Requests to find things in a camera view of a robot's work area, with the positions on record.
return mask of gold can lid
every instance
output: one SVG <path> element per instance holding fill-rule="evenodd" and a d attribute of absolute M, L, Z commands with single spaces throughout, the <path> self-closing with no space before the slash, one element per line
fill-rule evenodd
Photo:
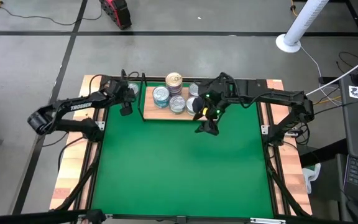
<path fill-rule="evenodd" d="M 168 86 L 179 86 L 181 85 L 182 78 L 179 73 L 172 72 L 165 78 L 165 82 Z"/>

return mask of tin can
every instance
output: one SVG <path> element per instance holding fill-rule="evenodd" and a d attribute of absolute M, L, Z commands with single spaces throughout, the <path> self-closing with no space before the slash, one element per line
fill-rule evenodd
<path fill-rule="evenodd" d="M 181 114 L 184 112 L 186 106 L 186 100 L 182 96 L 173 96 L 169 101 L 169 108 L 175 114 Z"/>
<path fill-rule="evenodd" d="M 128 83 L 128 88 L 133 89 L 135 96 L 137 97 L 137 95 L 139 94 L 139 86 L 137 86 L 136 83 Z"/>
<path fill-rule="evenodd" d="M 182 77 L 179 73 L 173 72 L 167 75 L 165 83 L 171 95 L 180 95 L 182 89 Z"/>
<path fill-rule="evenodd" d="M 191 96 L 186 101 L 186 111 L 191 116 L 196 115 L 196 113 L 193 111 L 193 102 L 195 98 L 195 96 Z"/>
<path fill-rule="evenodd" d="M 154 104 L 158 108 L 166 108 L 169 105 L 169 91 L 165 86 L 157 86 L 153 90 Z"/>
<path fill-rule="evenodd" d="M 195 83 L 189 86 L 189 97 L 191 96 L 198 96 L 198 85 Z"/>

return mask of gray floor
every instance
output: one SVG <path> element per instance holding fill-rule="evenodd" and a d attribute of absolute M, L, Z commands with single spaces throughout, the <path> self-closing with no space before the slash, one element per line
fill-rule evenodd
<path fill-rule="evenodd" d="M 135 31 L 285 32 L 294 17 L 287 0 L 127 0 Z M 14 14 L 43 15 L 75 21 L 81 1 L 9 1 Z M 303 3 L 296 3 L 301 9 Z M 358 1 L 354 2 L 358 12 Z M 99 15 L 99 2 L 89 0 L 84 17 Z M 0 10 L 0 30 L 72 30 L 41 19 L 21 19 Z M 104 13 L 82 21 L 80 31 L 117 31 Z M 328 4 L 311 32 L 355 32 L 344 4 Z M 0 215 L 9 213 L 35 134 L 28 115 L 47 103 L 69 37 L 0 36 Z M 338 76 L 338 52 L 358 55 L 358 38 L 305 37 L 303 47 L 316 59 L 323 75 Z M 274 37 L 92 36 L 76 38 L 59 98 L 78 95 L 83 75 L 118 75 L 120 70 L 150 76 L 179 72 L 186 77 L 215 77 L 225 71 L 237 78 L 281 79 L 287 90 L 310 91 L 318 86 L 315 64 L 304 53 L 285 54 Z M 321 93 L 311 96 L 312 100 Z M 316 111 L 332 106 L 317 106 Z M 321 147 L 345 136 L 341 110 L 318 115 L 310 123 L 310 146 Z M 54 133 L 45 142 L 61 136 Z M 24 212 L 46 211 L 57 177 L 57 157 L 64 142 L 43 149 Z"/>

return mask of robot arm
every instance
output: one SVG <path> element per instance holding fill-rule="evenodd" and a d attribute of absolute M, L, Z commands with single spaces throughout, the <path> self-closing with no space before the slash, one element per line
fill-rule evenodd
<path fill-rule="evenodd" d="M 207 132 L 218 135 L 218 123 L 226 108 L 231 104 L 240 104 L 248 108 L 254 102 L 285 105 L 291 112 L 278 124 L 271 124 L 267 142 L 276 146 L 283 144 L 287 131 L 298 123 L 308 123 L 314 119 L 313 102 L 302 91 L 282 91 L 268 89 L 258 80 L 235 80 L 226 73 L 198 85 L 198 98 L 193 102 L 196 113 L 193 120 L 202 116 L 207 118 L 196 133 Z"/>
<path fill-rule="evenodd" d="M 125 71 L 122 71 L 121 79 L 116 81 L 110 79 L 108 87 L 96 91 L 89 96 L 58 100 L 55 103 L 39 108 L 32 113 L 27 122 L 32 129 L 39 135 L 50 134 L 54 131 L 80 131 L 87 139 L 93 142 L 102 140 L 102 131 L 99 126 L 91 119 L 86 118 L 82 121 L 62 119 L 64 114 L 86 108 L 107 108 L 112 105 L 122 105 L 121 115 L 132 113 L 132 105 L 135 101 L 135 94 L 128 87 L 127 80 L 124 79 Z"/>

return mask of green surface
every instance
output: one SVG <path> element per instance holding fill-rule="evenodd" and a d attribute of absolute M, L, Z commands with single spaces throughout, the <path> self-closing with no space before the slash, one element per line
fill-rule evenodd
<path fill-rule="evenodd" d="M 256 105 L 231 105 L 219 136 L 194 133 L 199 121 L 143 122 L 135 106 L 125 117 L 119 109 L 109 110 L 92 208 L 125 215 L 273 217 Z"/>

